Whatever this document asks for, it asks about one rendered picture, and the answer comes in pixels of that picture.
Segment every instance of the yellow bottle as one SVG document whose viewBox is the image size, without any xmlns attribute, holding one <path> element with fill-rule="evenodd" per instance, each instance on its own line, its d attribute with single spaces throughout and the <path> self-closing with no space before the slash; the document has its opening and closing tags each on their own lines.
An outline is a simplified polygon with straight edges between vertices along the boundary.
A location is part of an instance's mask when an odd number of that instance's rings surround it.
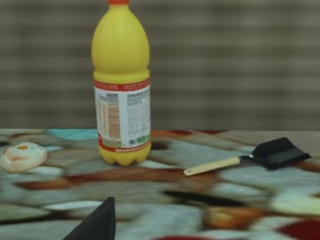
<svg viewBox="0 0 320 240">
<path fill-rule="evenodd" d="M 108 0 L 92 41 L 98 148 L 110 164 L 142 162 L 151 148 L 149 42 L 129 0 Z"/>
</svg>

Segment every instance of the bottle label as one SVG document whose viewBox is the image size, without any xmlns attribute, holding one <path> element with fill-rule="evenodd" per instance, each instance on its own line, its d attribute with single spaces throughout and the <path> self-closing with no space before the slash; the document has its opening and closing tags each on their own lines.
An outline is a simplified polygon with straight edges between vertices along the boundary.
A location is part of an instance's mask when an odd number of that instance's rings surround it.
<svg viewBox="0 0 320 240">
<path fill-rule="evenodd" d="M 150 79 L 132 84 L 94 81 L 100 147 L 133 152 L 150 142 Z"/>
</svg>

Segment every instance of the wooden handle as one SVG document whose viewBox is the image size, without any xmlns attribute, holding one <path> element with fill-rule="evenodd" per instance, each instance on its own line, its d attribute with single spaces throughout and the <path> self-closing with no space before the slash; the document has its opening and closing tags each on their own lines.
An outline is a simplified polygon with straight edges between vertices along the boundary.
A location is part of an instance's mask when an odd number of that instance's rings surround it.
<svg viewBox="0 0 320 240">
<path fill-rule="evenodd" d="M 199 166 L 195 166 L 189 169 L 184 170 L 184 175 L 186 176 L 192 176 L 196 174 L 202 174 L 205 172 L 209 172 L 215 169 L 220 169 L 232 165 L 237 165 L 240 164 L 240 159 L 235 156 L 232 158 L 224 159 L 224 160 L 219 160 L 219 161 L 214 161 L 206 164 L 202 164 Z"/>
</svg>

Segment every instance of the gray wall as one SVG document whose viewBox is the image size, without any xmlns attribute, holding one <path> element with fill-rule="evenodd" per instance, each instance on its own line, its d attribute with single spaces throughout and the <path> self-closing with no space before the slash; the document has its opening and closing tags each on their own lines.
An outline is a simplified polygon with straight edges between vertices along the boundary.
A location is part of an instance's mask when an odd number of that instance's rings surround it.
<svg viewBox="0 0 320 240">
<path fill-rule="evenodd" d="M 96 126 L 107 0 L 0 0 L 0 128 Z M 320 129 L 320 1 L 132 0 L 154 129 Z"/>
</svg>

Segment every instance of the patterned tablecloth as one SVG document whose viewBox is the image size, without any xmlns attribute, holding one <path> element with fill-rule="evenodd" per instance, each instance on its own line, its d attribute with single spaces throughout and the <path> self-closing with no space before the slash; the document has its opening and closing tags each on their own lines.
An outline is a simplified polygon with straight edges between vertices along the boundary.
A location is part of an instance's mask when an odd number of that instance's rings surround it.
<svg viewBox="0 0 320 240">
<path fill-rule="evenodd" d="M 276 171 L 182 173 L 278 137 L 312 158 Z M 117 240 L 320 240 L 320 132 L 156 130 L 148 159 L 132 167 L 104 163 L 91 129 L 0 129 L 0 148 L 24 141 L 45 146 L 49 159 L 27 173 L 0 172 L 1 240 L 60 240 L 108 197 Z"/>
</svg>

